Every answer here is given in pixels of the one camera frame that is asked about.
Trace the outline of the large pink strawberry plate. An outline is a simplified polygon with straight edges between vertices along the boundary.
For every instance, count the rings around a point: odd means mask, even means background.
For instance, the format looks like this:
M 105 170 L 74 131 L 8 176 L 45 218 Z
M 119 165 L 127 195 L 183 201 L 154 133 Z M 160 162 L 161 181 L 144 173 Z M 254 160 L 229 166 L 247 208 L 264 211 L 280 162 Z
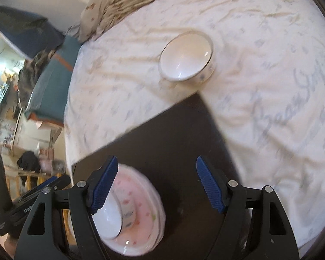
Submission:
M 103 243 L 125 257 L 140 257 L 153 251 L 164 236 L 166 213 L 152 182 L 134 167 L 119 165 L 113 190 L 133 199 L 136 217 L 133 225 L 114 239 Z

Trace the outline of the small white bowl dark rim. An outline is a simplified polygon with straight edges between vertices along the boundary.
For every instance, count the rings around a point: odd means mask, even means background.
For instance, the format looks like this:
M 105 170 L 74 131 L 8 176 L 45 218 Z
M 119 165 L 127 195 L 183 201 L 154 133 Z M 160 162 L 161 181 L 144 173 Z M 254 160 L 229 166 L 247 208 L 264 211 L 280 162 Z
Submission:
M 214 44 L 200 31 L 188 31 L 168 42 L 159 55 L 160 76 L 172 83 L 195 85 L 207 81 L 215 71 Z

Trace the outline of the white nightstand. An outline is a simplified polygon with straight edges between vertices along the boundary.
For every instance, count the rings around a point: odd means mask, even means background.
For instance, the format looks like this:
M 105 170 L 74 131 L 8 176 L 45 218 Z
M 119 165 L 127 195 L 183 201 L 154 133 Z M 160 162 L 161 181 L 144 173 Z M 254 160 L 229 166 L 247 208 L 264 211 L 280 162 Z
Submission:
M 51 148 L 61 132 L 61 127 L 27 120 L 21 112 L 17 119 L 11 152 L 18 156 L 25 151 L 38 153 L 41 148 Z

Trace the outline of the black table mat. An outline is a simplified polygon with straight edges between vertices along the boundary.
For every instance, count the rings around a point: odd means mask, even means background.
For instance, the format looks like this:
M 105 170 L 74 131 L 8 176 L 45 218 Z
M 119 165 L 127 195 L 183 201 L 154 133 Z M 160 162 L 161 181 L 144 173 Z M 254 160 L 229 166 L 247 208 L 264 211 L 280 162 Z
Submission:
M 87 179 L 108 156 L 143 173 L 161 196 L 164 237 L 145 259 L 205 259 L 223 217 L 211 207 L 196 160 L 205 157 L 229 179 L 239 176 L 202 97 L 193 94 L 76 162 L 74 180 Z

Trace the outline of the white floral bed sheet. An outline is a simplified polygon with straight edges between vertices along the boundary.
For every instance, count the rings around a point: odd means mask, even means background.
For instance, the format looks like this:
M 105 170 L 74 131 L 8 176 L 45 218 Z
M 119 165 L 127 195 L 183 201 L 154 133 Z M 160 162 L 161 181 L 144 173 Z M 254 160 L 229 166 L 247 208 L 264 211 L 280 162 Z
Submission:
M 215 72 L 168 83 L 158 58 L 207 34 Z M 157 0 L 78 53 L 64 124 L 72 165 L 200 91 L 249 187 L 271 184 L 298 247 L 325 227 L 325 19 L 312 0 Z

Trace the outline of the camouflage jacket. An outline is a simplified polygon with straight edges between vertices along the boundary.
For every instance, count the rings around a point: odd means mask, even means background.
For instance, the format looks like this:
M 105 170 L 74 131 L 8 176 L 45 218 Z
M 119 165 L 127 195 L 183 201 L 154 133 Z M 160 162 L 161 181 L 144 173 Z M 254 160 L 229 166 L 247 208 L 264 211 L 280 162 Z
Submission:
M 33 89 L 55 52 L 55 49 L 43 50 L 32 60 L 26 60 L 24 62 L 23 69 L 19 72 L 19 79 L 17 82 L 17 94 L 21 109 L 27 108 Z

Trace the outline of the teal bed frame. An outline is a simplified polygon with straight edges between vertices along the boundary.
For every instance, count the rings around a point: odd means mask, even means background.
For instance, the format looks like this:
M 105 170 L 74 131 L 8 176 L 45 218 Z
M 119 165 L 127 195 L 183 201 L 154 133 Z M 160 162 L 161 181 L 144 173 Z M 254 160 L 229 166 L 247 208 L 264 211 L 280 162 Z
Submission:
M 57 30 L 41 15 L 6 6 L 0 6 L 0 34 L 25 61 L 32 60 L 40 51 L 56 50 L 23 112 L 28 120 L 63 126 L 80 42 Z

